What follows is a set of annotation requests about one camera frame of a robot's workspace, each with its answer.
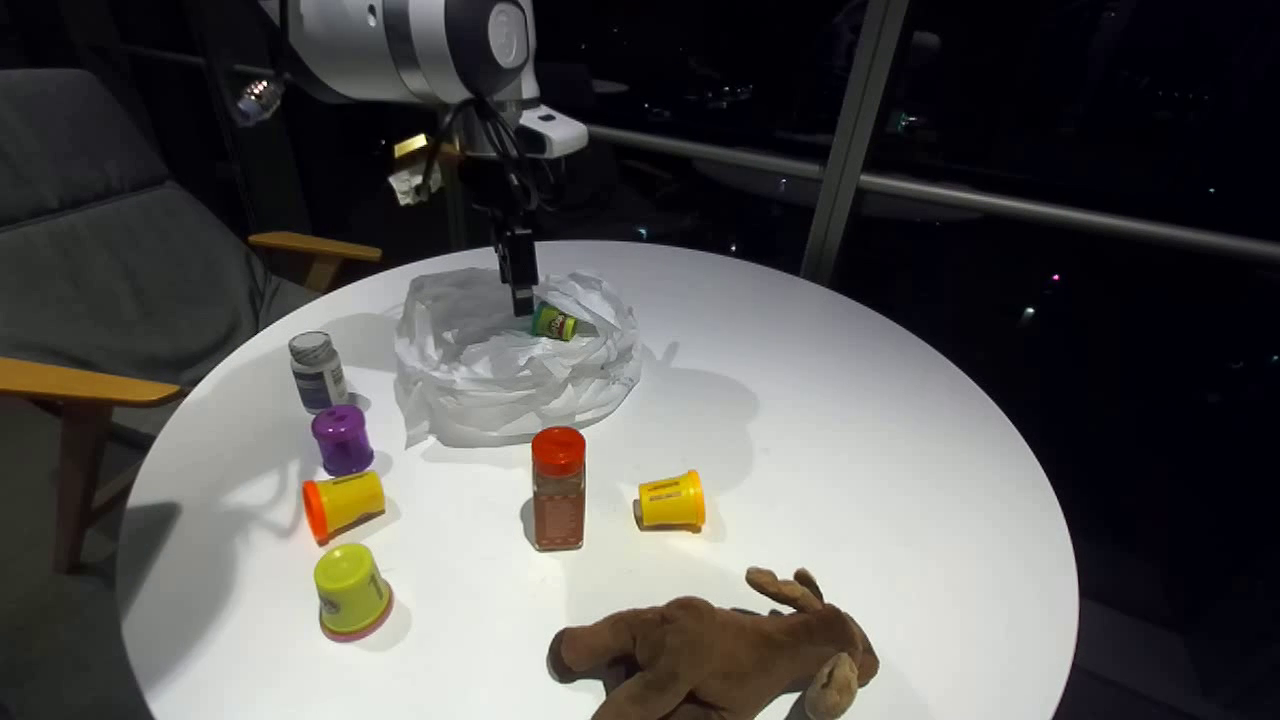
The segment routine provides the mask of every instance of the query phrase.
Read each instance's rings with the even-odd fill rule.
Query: bottle cap
[[[330,349],[327,330],[300,330],[288,338],[288,354],[300,365],[330,365],[337,349]]]
[[[576,429],[543,429],[533,435],[533,474],[581,474],[587,441]]]

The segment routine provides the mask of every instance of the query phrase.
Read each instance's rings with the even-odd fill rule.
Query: purple bottle
[[[365,413],[357,402],[330,402],[313,417],[313,435],[321,444],[321,464],[327,474],[353,474],[371,464]]]

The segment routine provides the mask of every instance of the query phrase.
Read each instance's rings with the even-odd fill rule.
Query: floor
[[[113,600],[113,518],[87,538],[79,577],[52,577],[52,474],[57,429],[47,417],[0,402],[0,720],[138,720],[128,702],[128,661]],[[1096,595],[1159,602],[1143,565],[1106,546],[1086,551]],[[1058,720],[1230,720],[1190,679],[1175,633],[1082,600],[1082,645]]]

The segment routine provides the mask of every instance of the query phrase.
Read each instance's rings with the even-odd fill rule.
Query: white round table
[[[557,627],[706,595],[773,608],[750,565],[812,568],[881,650],[868,720],[1053,715],[1076,650],[1076,556],[1044,469],[941,351],[807,281],[653,243],[543,243],[543,277],[605,277],[639,319],[643,374],[584,429],[587,538],[533,551],[527,446],[402,446],[396,319],[414,277],[340,286],[229,354],[150,444],[121,533],[121,614],[157,720],[591,715],[599,682],[557,682]],[[321,457],[288,336],[327,326],[367,394],[386,512],[365,538],[390,619],[315,627],[315,538],[300,481]],[[699,469],[706,527],[637,533],[639,481]]]

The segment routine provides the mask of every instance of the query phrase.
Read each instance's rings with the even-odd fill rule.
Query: brown bottle
[[[533,435],[533,544],[563,551],[584,544],[587,523],[587,441],[576,429],[543,429]]]

